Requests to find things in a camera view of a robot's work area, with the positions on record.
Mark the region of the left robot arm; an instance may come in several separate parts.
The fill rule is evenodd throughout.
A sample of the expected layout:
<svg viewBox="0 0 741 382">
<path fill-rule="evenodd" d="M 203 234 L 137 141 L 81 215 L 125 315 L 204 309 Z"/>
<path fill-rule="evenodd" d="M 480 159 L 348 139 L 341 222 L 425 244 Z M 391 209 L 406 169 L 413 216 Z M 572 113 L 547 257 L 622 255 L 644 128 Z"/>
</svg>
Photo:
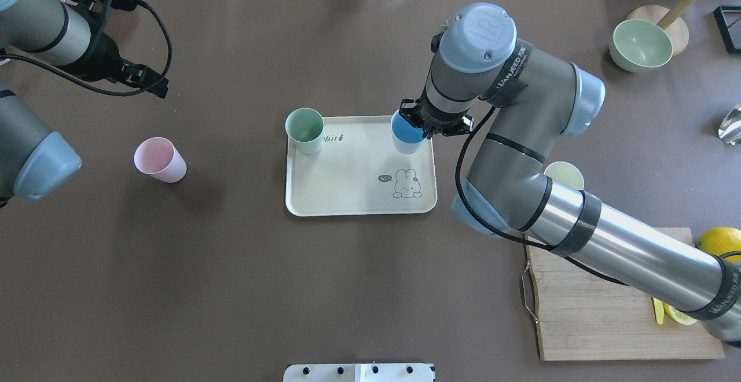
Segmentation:
<svg viewBox="0 0 741 382">
<path fill-rule="evenodd" d="M 162 70 L 122 57 L 105 29 L 112 10 L 148 11 L 167 48 Z M 93 94 L 133 97 L 168 93 L 174 48 L 162 19 L 145 0 L 2 0 L 2 62 L 20 70 L 35 67 L 27 81 L 42 84 L 41 73 L 57 76 Z M 2 81 L 2 206 L 18 198 L 38 201 L 81 168 L 81 157 L 63 135 Z"/>
</svg>

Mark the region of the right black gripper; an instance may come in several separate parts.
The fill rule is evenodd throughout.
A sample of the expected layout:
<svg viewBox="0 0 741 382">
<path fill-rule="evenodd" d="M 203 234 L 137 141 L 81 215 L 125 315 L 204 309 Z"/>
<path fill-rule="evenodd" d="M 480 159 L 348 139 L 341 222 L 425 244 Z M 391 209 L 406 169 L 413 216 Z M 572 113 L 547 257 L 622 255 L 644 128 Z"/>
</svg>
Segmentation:
<svg viewBox="0 0 741 382">
<path fill-rule="evenodd" d="M 454 100 L 442 94 L 434 84 L 426 84 L 421 97 L 401 100 L 398 113 L 416 128 L 423 129 L 424 139 L 435 134 L 467 135 L 474 129 L 474 118 L 468 115 L 474 100 Z"/>
</svg>

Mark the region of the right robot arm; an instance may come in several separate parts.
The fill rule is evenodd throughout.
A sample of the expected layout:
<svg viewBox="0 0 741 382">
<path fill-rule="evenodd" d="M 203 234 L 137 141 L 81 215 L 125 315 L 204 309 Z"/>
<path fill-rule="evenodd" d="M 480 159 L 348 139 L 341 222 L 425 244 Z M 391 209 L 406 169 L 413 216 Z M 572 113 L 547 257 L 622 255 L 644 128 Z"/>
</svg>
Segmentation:
<svg viewBox="0 0 741 382">
<path fill-rule="evenodd" d="M 582 134 L 606 96 L 601 79 L 519 38 L 498 5 L 461 8 L 431 40 L 418 99 L 402 100 L 391 135 L 400 152 L 441 134 L 466 136 L 453 208 L 471 228 L 534 246 L 698 319 L 739 347 L 739 266 L 701 252 L 544 174 L 560 137 Z"/>
</svg>

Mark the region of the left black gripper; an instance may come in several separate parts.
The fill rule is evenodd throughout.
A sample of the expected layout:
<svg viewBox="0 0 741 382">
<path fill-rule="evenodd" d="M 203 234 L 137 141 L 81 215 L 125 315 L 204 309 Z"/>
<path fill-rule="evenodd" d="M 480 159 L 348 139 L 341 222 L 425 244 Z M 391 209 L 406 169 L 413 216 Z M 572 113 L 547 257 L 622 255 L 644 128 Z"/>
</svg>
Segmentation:
<svg viewBox="0 0 741 382">
<path fill-rule="evenodd" d="M 64 29 L 52 49 L 52 64 L 85 81 L 108 79 L 137 85 L 164 99 L 168 79 L 146 65 L 135 64 L 119 53 L 116 42 L 104 33 L 111 9 L 133 11 L 141 0 L 70 0 L 64 6 Z"/>
</svg>

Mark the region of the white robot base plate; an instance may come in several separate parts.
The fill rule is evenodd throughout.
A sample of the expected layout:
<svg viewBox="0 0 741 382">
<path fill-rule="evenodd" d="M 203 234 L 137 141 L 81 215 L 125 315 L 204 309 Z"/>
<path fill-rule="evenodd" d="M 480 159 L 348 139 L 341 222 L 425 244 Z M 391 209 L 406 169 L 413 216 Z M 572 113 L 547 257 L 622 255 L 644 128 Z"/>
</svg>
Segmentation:
<svg viewBox="0 0 741 382">
<path fill-rule="evenodd" d="M 324 363 L 288 366 L 283 381 L 435 381 L 427 363 Z"/>
</svg>

